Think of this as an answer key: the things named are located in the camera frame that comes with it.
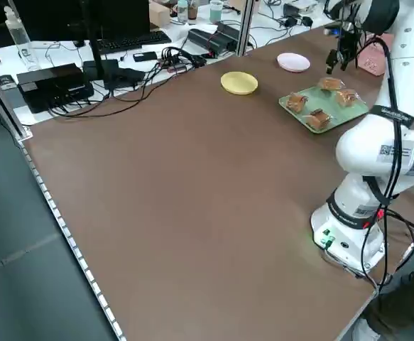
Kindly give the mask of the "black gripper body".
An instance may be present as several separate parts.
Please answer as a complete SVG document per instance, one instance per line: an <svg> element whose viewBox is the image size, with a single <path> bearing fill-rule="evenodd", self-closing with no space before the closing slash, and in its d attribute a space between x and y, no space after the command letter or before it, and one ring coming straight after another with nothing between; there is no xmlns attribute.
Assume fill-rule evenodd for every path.
<svg viewBox="0 0 414 341"><path fill-rule="evenodd" d="M361 40L360 30L351 22L344 22L339 27L338 50L342 57L354 57Z"/></svg>

